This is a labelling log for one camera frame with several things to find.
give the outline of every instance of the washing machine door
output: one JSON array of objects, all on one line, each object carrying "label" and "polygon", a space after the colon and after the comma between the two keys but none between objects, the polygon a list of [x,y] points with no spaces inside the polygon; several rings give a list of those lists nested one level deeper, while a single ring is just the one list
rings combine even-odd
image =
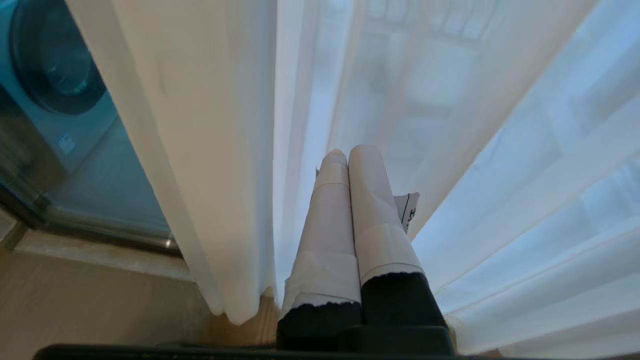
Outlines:
[{"label": "washing machine door", "polygon": [[64,0],[20,0],[9,37],[16,76],[43,109],[84,113],[106,92]]}]

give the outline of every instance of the wooden floor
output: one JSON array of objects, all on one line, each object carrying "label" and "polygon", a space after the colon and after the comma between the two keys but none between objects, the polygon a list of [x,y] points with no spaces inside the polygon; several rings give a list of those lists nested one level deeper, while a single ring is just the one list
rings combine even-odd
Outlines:
[{"label": "wooden floor", "polygon": [[260,345],[275,340],[277,316],[263,298],[237,327],[212,316],[192,282],[0,250],[0,359],[54,343]]}]

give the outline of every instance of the label sticker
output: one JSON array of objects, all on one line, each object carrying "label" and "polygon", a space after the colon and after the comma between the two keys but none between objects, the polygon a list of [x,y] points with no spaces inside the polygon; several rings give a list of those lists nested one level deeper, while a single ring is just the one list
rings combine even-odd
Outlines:
[{"label": "label sticker", "polygon": [[58,140],[58,147],[64,155],[69,155],[69,153],[76,148],[76,143],[71,139],[69,133],[65,133],[60,140]]},{"label": "label sticker", "polygon": [[398,209],[398,217],[402,222],[404,232],[409,231],[409,223],[413,220],[415,209],[418,207],[419,193],[408,193],[406,195],[394,196],[396,207]]}]

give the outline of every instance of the front-loading washer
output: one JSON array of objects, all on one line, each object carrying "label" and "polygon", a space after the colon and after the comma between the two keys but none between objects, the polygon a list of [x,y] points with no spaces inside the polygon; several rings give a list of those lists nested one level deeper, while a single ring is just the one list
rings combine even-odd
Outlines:
[{"label": "front-loading washer", "polygon": [[118,116],[64,0],[0,0],[0,85],[67,173]]}]

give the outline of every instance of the window pane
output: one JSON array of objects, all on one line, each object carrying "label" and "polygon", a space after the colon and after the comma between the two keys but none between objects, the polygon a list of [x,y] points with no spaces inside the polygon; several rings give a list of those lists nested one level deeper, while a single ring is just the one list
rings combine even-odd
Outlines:
[{"label": "window pane", "polygon": [[48,222],[169,227],[63,0],[0,8],[0,182]]}]

